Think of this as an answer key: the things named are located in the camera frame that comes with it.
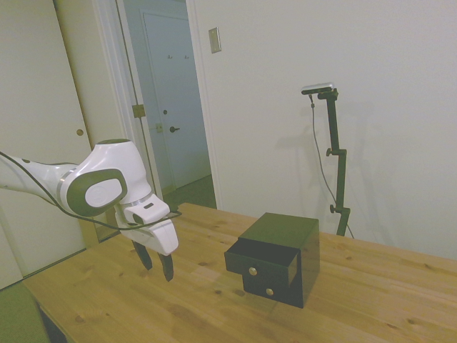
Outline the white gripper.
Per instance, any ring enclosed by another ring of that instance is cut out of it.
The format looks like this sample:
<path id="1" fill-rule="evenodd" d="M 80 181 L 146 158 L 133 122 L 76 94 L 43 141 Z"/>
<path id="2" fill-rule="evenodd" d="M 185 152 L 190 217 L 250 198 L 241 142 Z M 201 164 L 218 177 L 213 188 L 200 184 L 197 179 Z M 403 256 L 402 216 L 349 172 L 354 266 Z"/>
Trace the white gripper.
<path id="1" fill-rule="evenodd" d="M 179 241 L 175 226 L 170 219 L 141 229 L 121 230 L 121 233 L 133 240 L 134 249 L 146 270 L 153 268 L 153 262 L 147 251 L 149 248 L 160 253 L 159 259 L 166 281 L 170 282 L 174 278 L 171 253 L 178 248 Z"/>

